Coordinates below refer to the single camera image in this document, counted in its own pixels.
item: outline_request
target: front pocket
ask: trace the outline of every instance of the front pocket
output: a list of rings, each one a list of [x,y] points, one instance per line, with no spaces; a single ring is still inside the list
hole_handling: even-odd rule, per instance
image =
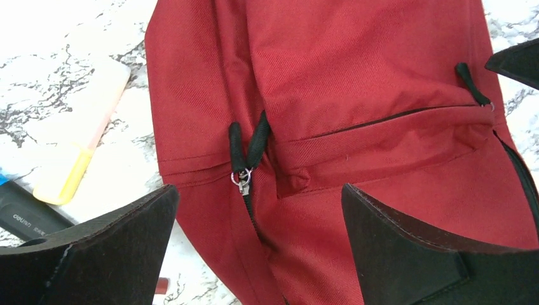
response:
[[[515,171],[519,176],[519,180],[522,184],[522,190],[524,191],[524,195],[528,200],[529,208],[533,215],[533,220],[535,221],[535,226],[537,227],[537,231],[539,232],[539,196],[537,193],[537,187],[535,186],[535,182],[533,181],[531,173],[529,172],[528,167],[523,162],[519,153],[514,151],[514,149],[504,143],[504,141],[502,141],[502,139],[496,133],[495,135],[503,146],[503,149],[507,153],[507,156],[511,160],[511,163],[513,163],[513,167],[515,168]]]
[[[492,135],[489,107],[417,109],[310,139],[275,144],[279,197],[341,187],[471,153]]]

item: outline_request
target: white marble countertop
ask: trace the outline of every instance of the white marble countertop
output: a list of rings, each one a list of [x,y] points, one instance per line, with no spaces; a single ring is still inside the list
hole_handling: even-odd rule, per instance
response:
[[[495,51],[539,37],[536,0],[484,0]],[[0,172],[33,188],[52,126],[79,105],[71,96],[101,52],[132,77],[64,215],[82,222],[122,207],[162,184],[147,89],[144,31],[156,0],[20,0],[0,4]],[[539,181],[539,93],[500,78],[515,143]],[[16,237],[0,229],[0,245]],[[155,304],[239,304],[176,224],[161,276],[170,288]]]

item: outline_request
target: red bag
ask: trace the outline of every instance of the red bag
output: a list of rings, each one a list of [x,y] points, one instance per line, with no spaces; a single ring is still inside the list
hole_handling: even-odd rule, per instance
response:
[[[535,185],[483,68],[483,14],[481,0],[158,1],[146,51],[160,173],[243,304],[363,304],[348,182],[443,230],[539,246]]]

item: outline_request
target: red backpack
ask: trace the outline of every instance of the red backpack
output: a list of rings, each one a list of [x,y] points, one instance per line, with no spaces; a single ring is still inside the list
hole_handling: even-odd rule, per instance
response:
[[[242,304],[363,304],[346,183],[460,236],[539,247],[483,14],[481,0],[158,1],[160,173]]]

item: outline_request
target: bag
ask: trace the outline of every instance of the bag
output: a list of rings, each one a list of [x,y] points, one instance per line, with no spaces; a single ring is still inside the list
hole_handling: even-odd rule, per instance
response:
[[[483,14],[481,0],[158,1],[160,173],[242,304],[363,304],[346,183],[453,234],[539,247]]]

